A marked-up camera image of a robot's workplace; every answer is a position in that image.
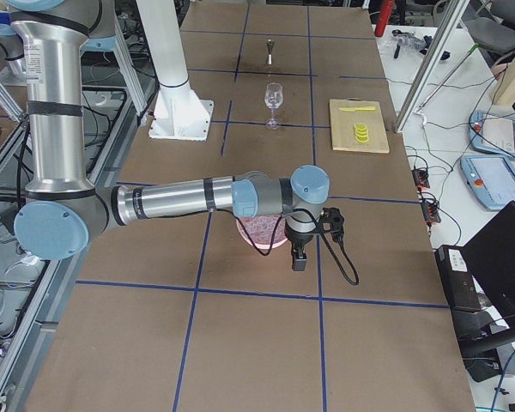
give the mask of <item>white label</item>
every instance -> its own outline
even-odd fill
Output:
[[[27,66],[27,84],[44,83],[44,65],[42,64],[42,46],[25,45],[25,62]]]
[[[449,249],[448,256],[450,258],[450,266],[452,267],[452,270],[455,272],[467,272],[467,266],[460,251]]]

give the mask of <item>red fire extinguisher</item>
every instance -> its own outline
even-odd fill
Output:
[[[387,26],[387,22],[391,17],[391,11],[393,10],[394,4],[395,0],[384,0],[384,2],[381,4],[378,22],[376,23],[376,30],[374,30],[376,37],[381,37],[384,35],[385,26]]]

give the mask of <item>black monitor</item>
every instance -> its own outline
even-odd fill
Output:
[[[463,356],[515,342],[515,202],[508,203],[461,252],[469,272],[509,325],[503,332],[461,342]]]

